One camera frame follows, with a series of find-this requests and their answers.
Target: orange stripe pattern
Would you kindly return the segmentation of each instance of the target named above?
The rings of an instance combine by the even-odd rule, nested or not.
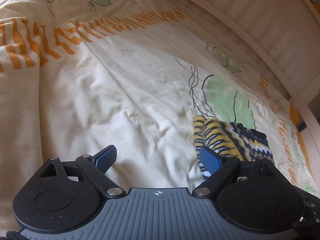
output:
[[[115,35],[122,31],[146,28],[161,22],[178,22],[184,17],[185,16],[179,10],[172,9],[168,11],[144,12],[126,18],[102,17],[89,22],[69,20],[66,22],[66,24],[71,25],[69,28],[53,28],[53,33],[51,33],[50,38],[53,38],[54,42],[51,43],[48,42],[45,25],[40,26],[42,28],[41,31],[39,30],[38,24],[33,22],[33,35],[34,37],[39,37],[42,44],[39,44],[31,38],[28,20],[13,18],[12,40],[14,44],[8,44],[6,42],[4,23],[0,23],[0,34],[2,34],[2,45],[8,53],[13,69],[21,69],[21,61],[18,55],[22,56],[21,59],[24,59],[26,67],[36,66],[35,62],[39,62],[39,65],[42,66],[50,60],[50,57],[53,57],[54,59],[61,58],[61,55],[52,46],[55,48],[61,47],[69,55],[74,55],[76,54],[76,51],[73,50],[74,45],[79,45],[82,41],[94,42],[95,39],[98,40],[109,35]],[[18,28],[20,23],[23,24],[23,27],[26,30],[26,38],[24,38],[19,31],[21,30],[21,28]],[[30,50],[37,54],[39,61],[32,59],[28,54],[27,44],[29,45]],[[3,66],[0,63],[0,72],[3,71]]]
[[[295,176],[295,173],[293,172],[294,171],[294,167],[293,167],[293,161],[292,161],[292,158],[291,158],[291,153],[290,153],[290,150],[289,150],[289,146],[288,146],[288,143],[287,143],[287,127],[284,123],[283,120],[280,119],[280,125],[279,125],[279,133],[281,134],[281,137],[283,139],[283,143],[284,143],[284,150],[287,154],[287,160],[289,162],[289,165],[290,165],[290,168],[289,168],[289,173],[290,173],[290,182],[293,184],[293,185],[296,185],[297,181],[296,181],[296,176]]]
[[[268,89],[268,85],[269,85],[269,81],[262,74],[260,74],[260,83],[259,83],[259,85],[262,88],[262,91],[263,91],[264,95],[266,96],[266,98],[270,99],[270,108],[271,108],[272,112],[277,113],[278,112],[278,106],[272,100],[272,97],[269,95],[268,90],[267,90]]]
[[[295,126],[298,126],[299,122],[300,122],[300,114],[298,113],[298,111],[292,105],[290,105],[289,115],[290,115],[291,122]]]
[[[0,23],[0,32],[2,34],[2,45],[5,46],[5,49],[7,50],[7,53],[9,55],[9,58],[12,62],[12,67],[14,70],[21,69],[21,62],[19,57],[16,54],[16,50],[14,49],[13,45],[9,45],[6,41],[6,32],[5,32],[5,24]]]

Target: screw head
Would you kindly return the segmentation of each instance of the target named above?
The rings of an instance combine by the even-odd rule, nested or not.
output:
[[[112,187],[110,189],[107,190],[107,193],[110,196],[118,196],[122,193],[122,189],[118,188],[118,187]]]
[[[206,196],[210,194],[210,190],[206,187],[200,187],[195,190],[195,193],[199,196]]]

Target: bed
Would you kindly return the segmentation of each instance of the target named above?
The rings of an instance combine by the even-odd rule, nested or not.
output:
[[[12,200],[51,156],[113,144],[107,175],[126,191],[192,190],[195,116],[264,133],[275,166],[320,196],[295,126],[299,110],[319,149],[306,107],[319,16],[307,0],[206,1],[0,0],[0,234],[18,229]]]

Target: white bedsheet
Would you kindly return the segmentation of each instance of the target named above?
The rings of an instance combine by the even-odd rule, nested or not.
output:
[[[113,144],[118,158],[107,176],[126,191],[196,187],[193,71],[244,94],[276,166],[319,194],[288,101],[262,88],[247,64],[236,74],[224,68],[192,28],[166,0],[0,0],[0,235],[18,229],[12,200],[50,156],[71,161]],[[200,83],[193,91],[206,112]],[[272,111],[275,99],[281,111]]]

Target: yellow and black knit fabric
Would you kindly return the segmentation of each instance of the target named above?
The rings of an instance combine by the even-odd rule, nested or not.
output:
[[[200,148],[206,145],[220,155],[237,156],[241,161],[254,161],[263,156],[274,163],[267,136],[255,129],[247,129],[241,123],[196,115],[193,130],[198,158]],[[203,178],[207,179],[210,173],[200,162],[199,167]]]

